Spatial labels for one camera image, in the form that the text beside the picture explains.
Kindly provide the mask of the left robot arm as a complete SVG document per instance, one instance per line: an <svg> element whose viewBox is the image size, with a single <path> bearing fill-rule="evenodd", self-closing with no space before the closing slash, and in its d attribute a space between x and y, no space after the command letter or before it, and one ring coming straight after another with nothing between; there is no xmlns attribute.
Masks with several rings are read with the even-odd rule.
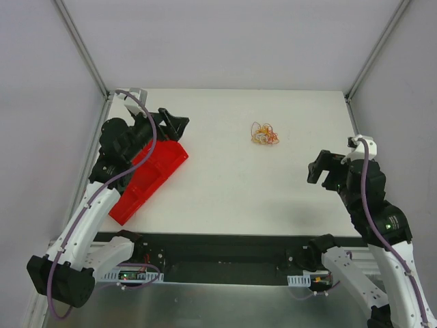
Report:
<svg viewBox="0 0 437 328"><path fill-rule="evenodd" d="M187 117L171 115L165 108L133 116L134 124L121 118L107 120L101 128L100 149L83 198L68 225L43 256L32 256L27 272L37 292L49 304L62 302L82 307L97 279L125 261L136 266L144 249L129 232L122 232L97 252L88 253L103 219L109 214L133 177L133 161L144 149L147 157L158 142L179 141L189 123Z"/></svg>

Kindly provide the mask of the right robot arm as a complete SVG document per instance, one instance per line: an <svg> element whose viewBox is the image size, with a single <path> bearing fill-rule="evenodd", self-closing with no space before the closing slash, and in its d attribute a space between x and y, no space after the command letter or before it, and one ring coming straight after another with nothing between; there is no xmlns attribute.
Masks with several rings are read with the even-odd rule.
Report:
<svg viewBox="0 0 437 328"><path fill-rule="evenodd" d="M355 159L328 150L309 164L307 181L339 194L355 230L374 256L384 288L378 288L325 234L309 241L299 266L314 272L327 269L360 305L368 327L435 327L415 273L412 233L405 214L385 199L386 176L375 161Z"/></svg>

